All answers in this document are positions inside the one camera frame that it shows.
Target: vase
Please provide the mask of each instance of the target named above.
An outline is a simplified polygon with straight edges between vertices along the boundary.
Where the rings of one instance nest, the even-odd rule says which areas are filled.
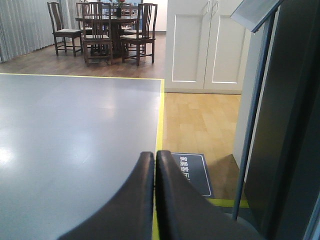
[[[121,18],[121,7],[119,6],[116,8],[116,17]]]

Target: floor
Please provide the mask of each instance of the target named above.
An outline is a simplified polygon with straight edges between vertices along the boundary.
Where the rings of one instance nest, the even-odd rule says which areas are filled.
[[[155,62],[143,58],[140,66],[127,59],[115,59],[113,65],[92,64],[87,67],[80,52],[56,56],[53,46],[0,64],[0,73],[76,75],[99,77],[165,77],[166,36],[156,35]],[[163,148],[172,152],[205,155],[214,195],[234,199],[238,167],[232,151],[239,95],[166,93],[164,102]]]
[[[154,79],[0,74],[0,239],[58,239],[111,199],[156,149],[160,96]]]

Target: sheer curtain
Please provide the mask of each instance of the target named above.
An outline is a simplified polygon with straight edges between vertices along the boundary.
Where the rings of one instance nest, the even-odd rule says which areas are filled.
[[[64,28],[77,29],[77,0],[60,2]],[[54,43],[48,0],[0,0],[0,63]]]

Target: gray vinyl floor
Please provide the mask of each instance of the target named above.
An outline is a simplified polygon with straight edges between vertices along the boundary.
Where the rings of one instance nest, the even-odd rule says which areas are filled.
[[[161,81],[0,74],[0,239],[55,240],[156,149]]]

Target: cabinet door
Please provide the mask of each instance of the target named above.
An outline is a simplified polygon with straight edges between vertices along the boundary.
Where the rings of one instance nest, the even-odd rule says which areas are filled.
[[[204,88],[241,93],[248,57],[250,32],[230,15],[242,0],[219,0],[212,8]]]
[[[203,89],[211,10],[215,0],[169,0],[166,34],[167,89]]]

